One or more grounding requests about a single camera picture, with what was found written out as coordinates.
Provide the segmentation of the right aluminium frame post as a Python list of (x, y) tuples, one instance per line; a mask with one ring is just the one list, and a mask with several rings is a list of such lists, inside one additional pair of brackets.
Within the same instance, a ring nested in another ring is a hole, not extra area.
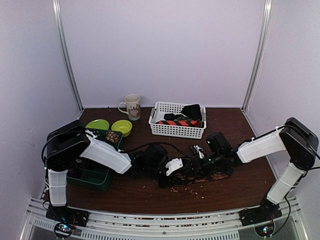
[(249, 108), (250, 108), (252, 99), (254, 97), (256, 86), (258, 83), (258, 78), (260, 75), (262, 59), (263, 59), (263, 55), (264, 55), (265, 48), (267, 45), (267, 40), (268, 40), (273, 2), (274, 2), (273, 0), (264, 1), (264, 9), (263, 9), (262, 22), (260, 27), (260, 34), (259, 34), (256, 54), (255, 54), (253, 68), (252, 68), (250, 79), (249, 79), (249, 84), (248, 84), (247, 91), (246, 91), (245, 98), (242, 105), (242, 111), (246, 114), (249, 112)]

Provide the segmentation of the aluminium frame post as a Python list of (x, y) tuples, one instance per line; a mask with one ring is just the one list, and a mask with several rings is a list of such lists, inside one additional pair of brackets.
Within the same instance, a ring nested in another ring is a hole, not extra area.
[(262, 22), (260, 27), (260, 34), (259, 34), (256, 54), (255, 54), (253, 68), (252, 68), (250, 79), (249, 79), (249, 84), (248, 84), (247, 91), (246, 91), (245, 98), (242, 105), (242, 111), (246, 114), (249, 112), (249, 108), (250, 108), (252, 99), (254, 97), (256, 86), (258, 83), (258, 78), (260, 75), (262, 59), (263, 59), (263, 55), (264, 55), (265, 48), (267, 45), (267, 40), (268, 40), (273, 2), (274, 2), (273, 0), (264, 1), (264, 9), (263, 9)]
[(61, 12), (61, 4), (59, 0), (53, 0), (52, 1), (52, 6), (53, 6), (53, 14), (58, 30), (58, 35), (59, 35), (59, 40), (60, 40), (60, 46), (62, 50), (62, 58), (63, 62), (65, 65), (66, 73), (67, 73), (67, 78), (71, 86), (71, 91), (73, 93), (73, 96), (75, 98), (77, 107), (80, 112), (84, 110), (79, 90), (75, 81), (75, 76), (71, 64), (71, 59), (68, 51), (68, 46), (67, 46), (67, 41), (66, 41), (66, 35), (64, 31), (64, 25), (63, 25), (63, 18), (62, 18), (62, 12)]

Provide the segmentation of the left aluminium frame post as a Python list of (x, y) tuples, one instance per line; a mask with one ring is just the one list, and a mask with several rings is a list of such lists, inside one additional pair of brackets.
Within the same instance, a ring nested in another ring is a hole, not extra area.
[(63, 25), (63, 18), (62, 18), (62, 12), (61, 12), (61, 4), (59, 0), (53, 0), (52, 1), (52, 6), (53, 6), (53, 14), (58, 30), (58, 35), (59, 35), (59, 40), (60, 40), (60, 46), (62, 50), (62, 58), (63, 62), (65, 65), (66, 73), (67, 73), (67, 78), (71, 86), (71, 91), (73, 93), (73, 96), (75, 98), (77, 107), (80, 112), (84, 110), (79, 90), (75, 81), (75, 76), (71, 64), (71, 59), (68, 51), (68, 46), (67, 46), (67, 41), (66, 41), (66, 35), (64, 31), (64, 25)]

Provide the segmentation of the dark red patterned tie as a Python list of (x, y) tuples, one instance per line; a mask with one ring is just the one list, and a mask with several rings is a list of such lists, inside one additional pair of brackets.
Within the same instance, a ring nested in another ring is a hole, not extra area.
[(188, 186), (197, 183), (219, 181), (229, 178), (233, 175), (234, 169), (231, 167), (218, 168), (210, 173), (202, 173), (200, 175), (182, 175), (176, 174), (169, 180), (169, 187)]

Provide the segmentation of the rolled tie in tray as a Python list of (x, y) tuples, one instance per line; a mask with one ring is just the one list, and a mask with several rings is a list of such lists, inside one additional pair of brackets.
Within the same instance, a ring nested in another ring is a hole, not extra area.
[(121, 136), (115, 131), (108, 131), (105, 135), (105, 139), (111, 143), (118, 143)]

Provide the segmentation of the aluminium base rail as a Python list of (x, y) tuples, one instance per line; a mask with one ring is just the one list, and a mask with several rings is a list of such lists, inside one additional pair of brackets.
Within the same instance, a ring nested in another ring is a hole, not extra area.
[(280, 203), (281, 217), (243, 225), (240, 209), (186, 214), (129, 214), (89, 210), (86, 226), (76, 226), (70, 240), (263, 240), (258, 233), (273, 223), (273, 240), (308, 240), (295, 197)]

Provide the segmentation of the lime green bowl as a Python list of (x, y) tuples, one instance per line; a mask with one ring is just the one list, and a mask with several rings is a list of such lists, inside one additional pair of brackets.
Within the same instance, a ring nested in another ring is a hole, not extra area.
[(128, 137), (132, 131), (132, 123), (129, 120), (118, 120), (114, 122), (111, 126), (112, 131), (121, 132), (123, 137)]

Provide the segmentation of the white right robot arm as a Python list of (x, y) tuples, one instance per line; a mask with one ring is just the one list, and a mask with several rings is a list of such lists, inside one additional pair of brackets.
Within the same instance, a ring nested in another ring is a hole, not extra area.
[(222, 132), (212, 133), (206, 142), (211, 150), (210, 154), (197, 145), (190, 147), (195, 161), (193, 167), (203, 173), (226, 172), (260, 158), (270, 160), (280, 157), (283, 171), (256, 210), (256, 216), (261, 221), (268, 220), (276, 212), (277, 205), (314, 167), (316, 159), (320, 157), (318, 136), (294, 117), (288, 118), (283, 125), (244, 140), (236, 146), (231, 146)]

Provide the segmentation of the white perforated plastic basket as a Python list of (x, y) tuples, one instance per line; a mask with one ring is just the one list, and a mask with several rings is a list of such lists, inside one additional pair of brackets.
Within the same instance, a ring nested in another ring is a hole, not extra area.
[(207, 127), (206, 108), (200, 106), (201, 120), (200, 126), (191, 126), (185, 124), (170, 124), (165, 121), (165, 114), (182, 114), (183, 107), (187, 106), (186, 103), (164, 102), (158, 101), (152, 108), (148, 123), (153, 135), (160, 135), (166, 137), (179, 137), (188, 139), (201, 139)]

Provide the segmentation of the cream patterned mug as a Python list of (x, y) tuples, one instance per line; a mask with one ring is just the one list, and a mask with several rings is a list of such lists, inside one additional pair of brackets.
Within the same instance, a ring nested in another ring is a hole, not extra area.
[(141, 118), (141, 96), (129, 94), (124, 97), (124, 102), (120, 102), (117, 108), (121, 113), (126, 114), (131, 121), (137, 121)]

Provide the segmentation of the orange navy striped tie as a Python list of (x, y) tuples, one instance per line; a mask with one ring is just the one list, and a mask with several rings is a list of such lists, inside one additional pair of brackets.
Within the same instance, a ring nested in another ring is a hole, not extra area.
[(158, 125), (168, 125), (168, 126), (179, 126), (179, 127), (195, 127), (195, 128), (202, 128), (204, 122), (197, 121), (197, 120), (161, 120), (156, 122)]

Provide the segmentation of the green compartment tray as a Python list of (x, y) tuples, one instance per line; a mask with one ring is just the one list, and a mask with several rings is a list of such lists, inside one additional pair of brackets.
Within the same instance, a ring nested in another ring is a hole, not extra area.
[[(118, 149), (124, 147), (123, 134), (119, 131), (88, 129), (99, 139), (106, 140), (107, 132), (116, 132), (120, 135), (120, 141), (112, 143)], [(78, 187), (87, 188), (99, 192), (106, 192), (111, 185), (114, 171), (100, 163), (87, 158), (77, 159), (67, 173), (67, 183)]]

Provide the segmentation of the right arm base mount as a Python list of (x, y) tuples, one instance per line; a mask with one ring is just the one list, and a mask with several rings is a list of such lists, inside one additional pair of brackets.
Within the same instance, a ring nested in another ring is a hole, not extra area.
[(239, 212), (242, 226), (253, 226), (255, 233), (262, 238), (271, 237), (276, 232), (275, 219), (282, 215), (278, 205), (275, 208), (245, 208)]

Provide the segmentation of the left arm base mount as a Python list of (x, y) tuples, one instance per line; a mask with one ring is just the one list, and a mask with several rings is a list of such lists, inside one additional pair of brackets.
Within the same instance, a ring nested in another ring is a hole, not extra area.
[(47, 210), (45, 217), (56, 221), (53, 233), (63, 239), (70, 237), (77, 227), (86, 227), (90, 213), (85, 210), (66, 208)]

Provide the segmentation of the lime green plate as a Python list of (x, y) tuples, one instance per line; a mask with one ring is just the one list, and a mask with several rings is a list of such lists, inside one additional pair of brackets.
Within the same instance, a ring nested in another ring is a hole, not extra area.
[(105, 119), (95, 119), (90, 121), (87, 125), (87, 129), (109, 130), (110, 124)]

